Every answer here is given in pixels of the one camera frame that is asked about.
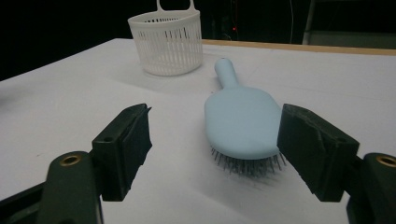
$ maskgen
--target hairbrush handle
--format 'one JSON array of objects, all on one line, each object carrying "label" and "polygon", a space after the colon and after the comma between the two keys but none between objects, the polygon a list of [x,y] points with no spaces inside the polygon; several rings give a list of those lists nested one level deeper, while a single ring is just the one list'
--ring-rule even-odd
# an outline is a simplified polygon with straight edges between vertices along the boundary
[{"label": "hairbrush handle", "polygon": [[229,59],[218,59],[215,64],[215,71],[218,74],[223,89],[239,86],[235,70],[233,69],[233,63]]}]

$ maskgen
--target white tabletop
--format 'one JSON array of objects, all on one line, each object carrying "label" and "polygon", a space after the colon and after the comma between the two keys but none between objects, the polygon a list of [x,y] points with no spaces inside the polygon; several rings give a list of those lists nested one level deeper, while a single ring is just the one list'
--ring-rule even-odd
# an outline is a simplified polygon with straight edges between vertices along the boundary
[{"label": "white tabletop", "polygon": [[395,155],[396,57],[204,45],[204,62],[178,77],[145,74],[134,41],[114,39],[0,82],[0,200],[45,181],[56,157],[90,151],[122,109],[146,103],[153,147],[105,223],[347,223],[291,165],[253,180],[224,172],[205,138],[204,103],[220,85],[214,63],[233,61],[243,85],[279,105],[310,109],[369,152]]}]

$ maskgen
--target white plastic basket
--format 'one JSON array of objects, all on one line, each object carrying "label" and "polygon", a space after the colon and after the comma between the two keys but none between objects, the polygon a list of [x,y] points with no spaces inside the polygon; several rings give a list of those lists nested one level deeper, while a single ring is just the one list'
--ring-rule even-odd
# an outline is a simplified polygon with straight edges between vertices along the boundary
[{"label": "white plastic basket", "polygon": [[203,60],[200,11],[165,11],[157,0],[157,11],[128,20],[140,63],[145,71],[161,76],[188,73]]}]

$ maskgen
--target hairbrush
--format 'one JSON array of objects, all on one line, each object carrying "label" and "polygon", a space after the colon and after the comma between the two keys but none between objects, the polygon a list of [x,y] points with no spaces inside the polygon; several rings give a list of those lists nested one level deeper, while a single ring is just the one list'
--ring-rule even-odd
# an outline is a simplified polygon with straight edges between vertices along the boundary
[{"label": "hairbrush", "polygon": [[276,146],[281,109],[265,91],[244,87],[236,79],[233,63],[219,59],[215,70],[222,90],[205,102],[205,133],[212,154],[224,170],[261,176],[274,165],[281,169]]}]

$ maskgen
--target table edge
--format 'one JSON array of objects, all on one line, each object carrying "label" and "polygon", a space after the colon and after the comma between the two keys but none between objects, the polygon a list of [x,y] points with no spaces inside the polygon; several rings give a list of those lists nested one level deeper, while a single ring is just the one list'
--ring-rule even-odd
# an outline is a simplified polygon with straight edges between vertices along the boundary
[{"label": "table edge", "polygon": [[286,49],[286,50],[300,50],[300,51],[328,52],[328,53],[390,55],[390,56],[396,55],[396,49],[364,49],[364,48],[329,47],[329,46],[314,46],[314,45],[290,45],[290,44],[212,40],[212,39],[203,39],[202,43],[204,45],[245,47],[245,48],[256,48],[256,49]]}]

